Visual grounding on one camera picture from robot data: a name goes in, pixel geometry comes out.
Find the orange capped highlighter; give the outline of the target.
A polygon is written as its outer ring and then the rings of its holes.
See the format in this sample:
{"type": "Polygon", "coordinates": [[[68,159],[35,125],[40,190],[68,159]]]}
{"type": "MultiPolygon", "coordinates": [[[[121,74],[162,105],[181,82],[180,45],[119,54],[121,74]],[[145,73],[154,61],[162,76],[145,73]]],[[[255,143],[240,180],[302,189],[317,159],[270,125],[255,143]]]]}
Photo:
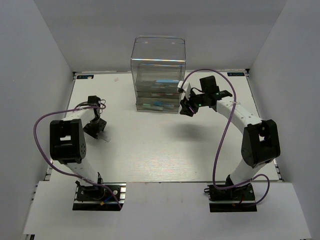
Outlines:
{"type": "Polygon", "coordinates": [[[101,139],[104,140],[105,142],[109,143],[111,141],[111,138],[106,136],[106,135],[102,135],[101,139]]]}

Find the green black gel pen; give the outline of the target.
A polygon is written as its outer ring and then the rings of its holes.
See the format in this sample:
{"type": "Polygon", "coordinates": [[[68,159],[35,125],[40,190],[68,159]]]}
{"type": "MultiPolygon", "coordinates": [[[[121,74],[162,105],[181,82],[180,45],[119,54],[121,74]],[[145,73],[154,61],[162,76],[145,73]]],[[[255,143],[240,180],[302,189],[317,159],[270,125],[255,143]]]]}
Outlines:
{"type": "Polygon", "coordinates": [[[147,103],[143,103],[142,107],[144,109],[148,109],[148,110],[152,110],[152,111],[163,111],[164,110],[163,106],[152,105],[152,104],[147,104],[147,103]]]}

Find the clear acrylic drawer organizer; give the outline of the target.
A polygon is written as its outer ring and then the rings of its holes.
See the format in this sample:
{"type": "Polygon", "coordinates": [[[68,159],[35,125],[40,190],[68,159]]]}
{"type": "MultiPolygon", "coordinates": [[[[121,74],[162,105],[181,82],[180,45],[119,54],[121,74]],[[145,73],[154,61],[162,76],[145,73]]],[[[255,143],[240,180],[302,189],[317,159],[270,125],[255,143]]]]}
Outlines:
{"type": "Polygon", "coordinates": [[[142,35],[134,40],[130,69],[138,111],[177,113],[181,94],[178,84],[159,84],[156,80],[182,81],[186,71],[185,40],[174,36],[142,35]],[[151,86],[172,87],[170,91],[152,91],[151,86]],[[151,93],[175,93],[179,98],[152,97],[151,93]],[[175,107],[163,107],[162,111],[145,109],[142,104],[153,105],[154,101],[173,103],[175,107]]]}

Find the blue capped highlighter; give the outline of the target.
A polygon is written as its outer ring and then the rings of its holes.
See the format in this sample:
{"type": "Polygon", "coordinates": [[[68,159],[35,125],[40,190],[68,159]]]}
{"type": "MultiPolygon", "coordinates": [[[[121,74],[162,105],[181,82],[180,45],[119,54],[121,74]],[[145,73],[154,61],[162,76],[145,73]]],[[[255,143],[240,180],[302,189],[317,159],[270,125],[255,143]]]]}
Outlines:
{"type": "Polygon", "coordinates": [[[154,101],[153,105],[160,106],[160,107],[166,107],[166,108],[174,108],[174,107],[176,107],[174,103],[163,102],[163,101],[154,101]]]}

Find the red gel pen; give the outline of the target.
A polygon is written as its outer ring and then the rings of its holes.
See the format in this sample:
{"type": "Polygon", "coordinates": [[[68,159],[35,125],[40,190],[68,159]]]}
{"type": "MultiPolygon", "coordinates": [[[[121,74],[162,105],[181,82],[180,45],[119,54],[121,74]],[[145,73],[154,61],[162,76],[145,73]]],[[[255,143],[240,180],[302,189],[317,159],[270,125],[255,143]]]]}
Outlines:
{"type": "Polygon", "coordinates": [[[177,99],[180,97],[179,93],[161,93],[161,92],[152,92],[152,98],[168,98],[168,99],[177,99]]]}

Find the purple gel pen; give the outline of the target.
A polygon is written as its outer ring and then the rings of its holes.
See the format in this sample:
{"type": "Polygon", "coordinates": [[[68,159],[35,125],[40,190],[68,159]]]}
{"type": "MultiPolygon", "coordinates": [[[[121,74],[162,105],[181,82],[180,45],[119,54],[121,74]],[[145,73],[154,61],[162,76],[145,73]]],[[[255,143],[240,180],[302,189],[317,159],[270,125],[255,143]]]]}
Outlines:
{"type": "Polygon", "coordinates": [[[173,88],[169,86],[151,86],[152,91],[171,91],[173,88]]]}

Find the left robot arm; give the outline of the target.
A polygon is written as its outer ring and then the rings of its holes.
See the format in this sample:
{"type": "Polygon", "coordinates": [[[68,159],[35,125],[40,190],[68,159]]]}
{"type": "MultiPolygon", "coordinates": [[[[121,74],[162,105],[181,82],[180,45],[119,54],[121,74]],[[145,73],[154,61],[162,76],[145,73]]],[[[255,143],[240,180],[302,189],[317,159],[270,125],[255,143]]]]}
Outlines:
{"type": "Polygon", "coordinates": [[[99,200],[105,196],[106,187],[101,184],[101,175],[94,170],[86,159],[87,145],[85,134],[98,139],[107,125],[101,118],[104,104],[100,97],[91,95],[87,102],[80,104],[75,110],[61,120],[50,123],[50,157],[67,166],[80,181],[80,185],[88,188],[88,193],[99,200]]]}

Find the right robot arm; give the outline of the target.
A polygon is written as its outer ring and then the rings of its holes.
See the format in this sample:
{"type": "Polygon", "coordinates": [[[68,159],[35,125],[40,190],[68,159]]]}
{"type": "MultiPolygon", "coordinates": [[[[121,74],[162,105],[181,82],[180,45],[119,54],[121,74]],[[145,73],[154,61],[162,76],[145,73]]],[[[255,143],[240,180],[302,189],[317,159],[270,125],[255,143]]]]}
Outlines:
{"type": "Polygon", "coordinates": [[[180,114],[193,117],[201,107],[209,107],[227,118],[226,129],[234,125],[242,134],[241,160],[226,178],[224,186],[213,187],[225,191],[236,200],[244,193],[244,187],[258,178],[258,172],[281,154],[278,127],[272,119],[263,120],[251,114],[236,101],[235,91],[220,90],[215,77],[200,79],[201,89],[196,94],[190,83],[181,80],[177,90],[184,94],[180,101],[180,114]]]}

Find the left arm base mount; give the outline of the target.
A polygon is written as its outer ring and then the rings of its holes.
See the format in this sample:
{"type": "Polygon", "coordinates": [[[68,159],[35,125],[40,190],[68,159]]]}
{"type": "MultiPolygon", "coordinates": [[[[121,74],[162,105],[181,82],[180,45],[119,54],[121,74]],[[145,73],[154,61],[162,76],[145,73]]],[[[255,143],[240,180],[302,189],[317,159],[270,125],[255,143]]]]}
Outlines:
{"type": "Polygon", "coordinates": [[[119,212],[126,198],[125,183],[104,183],[112,192],[96,186],[77,184],[72,210],[119,212]]]}

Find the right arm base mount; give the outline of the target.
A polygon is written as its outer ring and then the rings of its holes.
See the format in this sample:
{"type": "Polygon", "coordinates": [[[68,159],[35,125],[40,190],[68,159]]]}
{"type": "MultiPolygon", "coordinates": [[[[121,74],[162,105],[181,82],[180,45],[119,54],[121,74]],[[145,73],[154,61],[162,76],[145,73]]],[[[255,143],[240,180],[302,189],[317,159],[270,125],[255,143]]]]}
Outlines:
{"type": "Polygon", "coordinates": [[[255,193],[250,183],[227,190],[208,185],[204,193],[208,195],[211,213],[257,212],[255,193]]]}

